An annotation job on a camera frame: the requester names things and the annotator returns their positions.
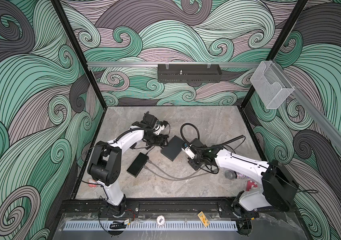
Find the ribbed black network switch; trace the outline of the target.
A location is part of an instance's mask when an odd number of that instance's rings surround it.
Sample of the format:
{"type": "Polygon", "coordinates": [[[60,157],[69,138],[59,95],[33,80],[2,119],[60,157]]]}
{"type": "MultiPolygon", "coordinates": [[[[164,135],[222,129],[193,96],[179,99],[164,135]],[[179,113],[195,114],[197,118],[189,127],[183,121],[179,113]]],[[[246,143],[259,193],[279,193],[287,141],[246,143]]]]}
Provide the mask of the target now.
{"type": "Polygon", "coordinates": [[[127,172],[134,178],[136,178],[147,163],[148,159],[148,155],[139,153],[138,156],[131,163],[131,165],[128,167],[127,172]]]}

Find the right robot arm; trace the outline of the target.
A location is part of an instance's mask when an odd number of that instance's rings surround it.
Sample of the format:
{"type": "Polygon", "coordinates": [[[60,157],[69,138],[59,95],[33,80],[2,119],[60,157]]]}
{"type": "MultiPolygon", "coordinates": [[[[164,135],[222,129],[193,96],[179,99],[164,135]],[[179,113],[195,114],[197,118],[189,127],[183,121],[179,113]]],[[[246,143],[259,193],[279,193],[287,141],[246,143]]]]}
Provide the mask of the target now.
{"type": "Polygon", "coordinates": [[[210,147],[204,145],[199,138],[189,142],[182,136],[182,151],[188,156],[188,163],[194,170],[204,170],[217,174],[220,168],[235,171],[249,177],[257,183],[257,187],[240,193],[235,200],[236,205],[250,212],[255,209],[273,207],[287,212],[294,203],[297,193],[317,194],[318,190],[301,190],[299,184],[288,169],[278,161],[266,162],[237,155],[227,150],[226,145],[242,139],[238,136],[229,141],[210,147]]]}

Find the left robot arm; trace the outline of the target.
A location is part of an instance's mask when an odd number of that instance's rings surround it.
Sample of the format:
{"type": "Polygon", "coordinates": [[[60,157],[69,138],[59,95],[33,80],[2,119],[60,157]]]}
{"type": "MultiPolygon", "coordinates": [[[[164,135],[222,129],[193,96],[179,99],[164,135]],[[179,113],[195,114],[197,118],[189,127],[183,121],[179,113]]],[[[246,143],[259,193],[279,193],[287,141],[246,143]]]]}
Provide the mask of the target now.
{"type": "Polygon", "coordinates": [[[125,211],[126,197],[117,180],[121,172],[122,155],[128,149],[134,148],[140,141],[146,143],[147,149],[166,147],[168,135],[161,132],[168,125],[167,121],[159,121],[158,118],[147,112],[140,122],[134,122],[118,137],[107,142],[100,141],[93,148],[87,173],[96,185],[103,188],[106,202],[113,210],[120,213],[125,211]]]}

